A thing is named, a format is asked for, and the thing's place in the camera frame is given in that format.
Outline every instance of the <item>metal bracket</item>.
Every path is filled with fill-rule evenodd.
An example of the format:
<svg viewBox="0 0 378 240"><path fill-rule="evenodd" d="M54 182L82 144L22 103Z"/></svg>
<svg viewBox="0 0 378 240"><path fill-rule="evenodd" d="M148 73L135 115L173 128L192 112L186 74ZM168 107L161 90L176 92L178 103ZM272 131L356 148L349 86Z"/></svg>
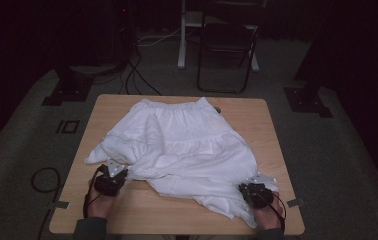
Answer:
<svg viewBox="0 0 378 240"><path fill-rule="evenodd" d="M117 174L119 174L121 171L123 171L126 168L123 164L117 162L116 160L112 158L108 158L107 163L108 163L108 172L109 172L110 177L115 177Z"/></svg>
<svg viewBox="0 0 378 240"><path fill-rule="evenodd" d="M276 183L276 179L258 172L257 175L254 175L250 178L247 178L246 182L247 183L257 183L257 184L259 184L259 183Z"/></svg>

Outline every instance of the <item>white fabric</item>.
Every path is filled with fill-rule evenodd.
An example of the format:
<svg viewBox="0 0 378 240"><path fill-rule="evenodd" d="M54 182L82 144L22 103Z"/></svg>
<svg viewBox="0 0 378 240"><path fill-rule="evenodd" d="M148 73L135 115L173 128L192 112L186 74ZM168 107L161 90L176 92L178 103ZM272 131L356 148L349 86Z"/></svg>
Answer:
<svg viewBox="0 0 378 240"><path fill-rule="evenodd" d="M237 186L257 173L244 139L205 98L135 104L92 150L85 163L108 157L131 164L128 179L146 180L159 194L193 198L256 227Z"/></svg>

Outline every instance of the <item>tripod base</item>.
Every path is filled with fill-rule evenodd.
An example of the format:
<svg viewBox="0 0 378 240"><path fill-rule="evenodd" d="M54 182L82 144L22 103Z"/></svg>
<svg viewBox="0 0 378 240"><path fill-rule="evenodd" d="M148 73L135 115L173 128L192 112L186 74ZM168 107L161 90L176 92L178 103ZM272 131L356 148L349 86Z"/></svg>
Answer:
<svg viewBox="0 0 378 240"><path fill-rule="evenodd" d="M56 85L51 96L46 97L43 100L42 106L60 106L62 102L84 102L87 99L90 88L92 87L93 79L86 78L81 80L70 80L73 81L73 87L66 86L61 80Z"/></svg>
<svg viewBox="0 0 378 240"><path fill-rule="evenodd" d="M286 97L293 112L318 113L322 118L333 118L328 107L325 107L318 95L307 101L302 88L284 88Z"/></svg>

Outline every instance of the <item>wooden table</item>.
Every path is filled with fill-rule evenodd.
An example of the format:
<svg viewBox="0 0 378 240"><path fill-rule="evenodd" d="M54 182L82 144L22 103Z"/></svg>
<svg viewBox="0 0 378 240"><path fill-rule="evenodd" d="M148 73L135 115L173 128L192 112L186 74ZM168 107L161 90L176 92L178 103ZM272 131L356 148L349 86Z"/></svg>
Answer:
<svg viewBox="0 0 378 240"><path fill-rule="evenodd" d="M130 108L141 99L164 103L194 102L199 97L99 96L89 119L80 147L62 191L60 201L68 209L57 208L50 223L53 233L72 233L82 206L88 180L100 164L86 165L83 160ZM273 127L267 103L261 99L207 98L222 110L234 130L249 143L258 170L277 179L283 202L295 199L285 161ZM287 207L286 235L299 235L304 224L298 207ZM116 234L252 234L243 220L214 213L191 199L162 197L145 181L127 181L108 221L108 232Z"/></svg>

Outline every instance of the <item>wire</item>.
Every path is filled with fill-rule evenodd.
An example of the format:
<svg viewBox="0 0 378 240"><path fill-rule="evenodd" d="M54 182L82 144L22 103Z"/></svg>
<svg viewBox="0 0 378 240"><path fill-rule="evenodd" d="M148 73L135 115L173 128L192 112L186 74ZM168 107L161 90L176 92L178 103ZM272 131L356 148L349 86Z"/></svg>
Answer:
<svg viewBox="0 0 378 240"><path fill-rule="evenodd" d="M99 72L99 73L90 73L90 74L88 74L88 76L92 77L92 78L97 78L97 77L110 76L110 75L113 75L113 74L122 73L124 71L124 69L126 69L126 66L127 66L127 61L122 61L119 64L115 65L115 67L113 67L111 69L108 69L108 70L105 70L105 71L102 71L102 72Z"/></svg>
<svg viewBox="0 0 378 240"><path fill-rule="evenodd" d="M267 206L276 214L276 216L279 218L279 221L280 221L280 225L281 225L281 228L282 228L282 231L284 232L285 231L285 220L286 220L286 207L285 207L285 204L283 203L282 199L280 199L276 194L274 194L273 192L271 193L274 197L276 197L280 203L282 203L282 206L283 206L283 213L284 213L284 217L282 217L279 212L270 204L267 202L267 200L265 200L263 198L263 196L261 196L261 194L257 191L256 188L254 188L255 190L255 193L257 196L259 196L265 203L267 203Z"/></svg>
<svg viewBox="0 0 378 240"><path fill-rule="evenodd" d="M179 35L174 35L174 34L175 34L176 32L178 32L179 30L180 30L180 28L178 28L176 31L174 31L174 32L172 32L171 34L166 35L166 36L147 36L147 37L143 37L143 38L137 40L137 42L140 42L140 41L145 40L145 39L148 39L148 38L158 38L158 37L160 37L160 39L157 40L157 41L154 42L154 43L151 43L151 44L147 44L147 45L138 45L138 46L139 46L139 47L150 47L150 46L154 46L155 44L157 44L157 43L159 43L159 42L161 42L161 41L163 41L163 40L165 40L165 39L167 39L167 38L169 38L169 37L179 36Z"/></svg>
<svg viewBox="0 0 378 240"><path fill-rule="evenodd" d="M118 77L121 77L122 74L123 74L123 72L120 72L120 73L118 73L117 75L111 77L110 79L107 79L107 80L104 80L104 81L96 81L96 82L93 83L93 85L103 85L103 84L106 84L106 83L112 82L112 81L114 81L115 79L117 79Z"/></svg>
<svg viewBox="0 0 378 240"><path fill-rule="evenodd" d="M140 79L142 79L142 81L148 85L152 90L154 90L159 96L162 96L162 94L154 87L152 86L143 76L142 74L139 72L139 70L137 70L137 66L140 64L140 62L142 61L142 55L136 51L136 55L139 57L136 64L133 65L133 63L131 61L128 62L129 66L131 67L131 71L130 73L127 75L127 78L125 80L125 82L123 83L123 80L121 79L120 77L120 81L122 82L122 85L120 87L120 90L118 91L118 93L120 94L121 93L121 90L123 89L123 85L125 86L125 89L126 89L126 93L127 94L130 94L130 91L129 91L129 80L130 78L132 78L132 82L133 82L133 85L136 89L136 91L138 92L139 95L141 95L141 91L139 90L139 88L137 87L136 85L136 77L135 77L135 74L137 74Z"/></svg>
<svg viewBox="0 0 378 240"><path fill-rule="evenodd" d="M43 171L46 171L46 170L51 170L53 171L55 174L56 174L56 177L57 177L57 183L56 183L56 187L52 188L52 189L41 189L39 187L36 186L35 184L35 180L36 180L36 177L38 174L40 174L41 172ZM57 197L58 197L58 194L59 194L59 190L64 187L64 184L61 184L61 176L58 172L58 170L56 170L55 168L53 167L46 167L46 168L42 168L42 169L39 169L38 171L36 171L33 176L31 177L31 186L32 188L37 191L37 192L40 192L40 193L50 193L50 192L55 192L53 198L52 198L52 202L55 202ZM48 209L48 211L46 212L45 214L45 217L43 218L43 221L42 221L42 224L39 228L39 233L38 233L38 236L37 236L37 239L41 239L42 237L42 233L43 233L43 230L45 228L45 225L46 225L46 221L49 217L51 213L51 209Z"/></svg>
<svg viewBox="0 0 378 240"><path fill-rule="evenodd" d="M90 201L88 204L87 204L87 206L89 206L90 204L92 204L96 199L98 199L100 196L102 196L103 194L102 193L100 193L100 194L98 194L98 196L96 196L94 199L92 199L92 201Z"/></svg>

